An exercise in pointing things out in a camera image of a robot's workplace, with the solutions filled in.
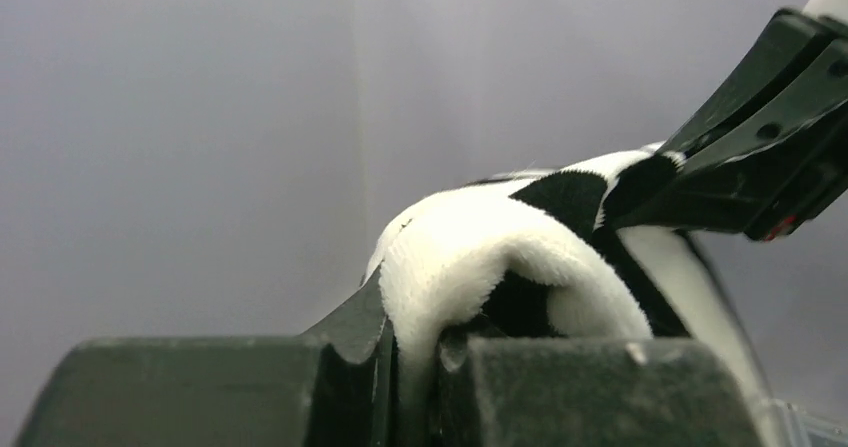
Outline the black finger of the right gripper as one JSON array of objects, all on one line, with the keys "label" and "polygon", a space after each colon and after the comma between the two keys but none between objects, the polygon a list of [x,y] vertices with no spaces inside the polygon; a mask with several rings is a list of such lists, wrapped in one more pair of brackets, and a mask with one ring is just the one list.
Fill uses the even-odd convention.
[{"label": "black finger of the right gripper", "polygon": [[847,188],[847,27],[782,9],[713,95],[622,175],[605,226],[793,233]]}]

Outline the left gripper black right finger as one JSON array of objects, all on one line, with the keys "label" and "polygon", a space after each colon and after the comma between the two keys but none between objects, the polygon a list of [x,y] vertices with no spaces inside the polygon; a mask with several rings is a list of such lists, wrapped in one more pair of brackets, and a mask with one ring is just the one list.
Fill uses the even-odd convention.
[{"label": "left gripper black right finger", "polygon": [[690,339],[515,337],[490,324],[438,345],[436,446],[764,446],[729,369]]}]

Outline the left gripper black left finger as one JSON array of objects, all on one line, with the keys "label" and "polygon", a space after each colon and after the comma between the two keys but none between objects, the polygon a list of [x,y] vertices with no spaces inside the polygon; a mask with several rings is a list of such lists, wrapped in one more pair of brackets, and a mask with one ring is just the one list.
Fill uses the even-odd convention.
[{"label": "left gripper black left finger", "polygon": [[59,362],[20,446],[386,446],[393,333],[375,278],[295,336],[99,338]]}]

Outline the black white striped pillowcase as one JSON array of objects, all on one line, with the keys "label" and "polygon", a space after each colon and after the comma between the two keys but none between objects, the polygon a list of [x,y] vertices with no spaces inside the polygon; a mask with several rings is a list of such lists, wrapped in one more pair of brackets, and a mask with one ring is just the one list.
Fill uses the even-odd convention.
[{"label": "black white striped pillowcase", "polygon": [[471,320],[509,274],[545,288],[558,334],[651,339],[649,308],[612,258],[590,243],[627,171],[678,159],[647,147],[548,171],[521,171],[432,194],[381,233],[366,276],[378,283],[399,349],[403,446],[425,441],[436,346]]}]

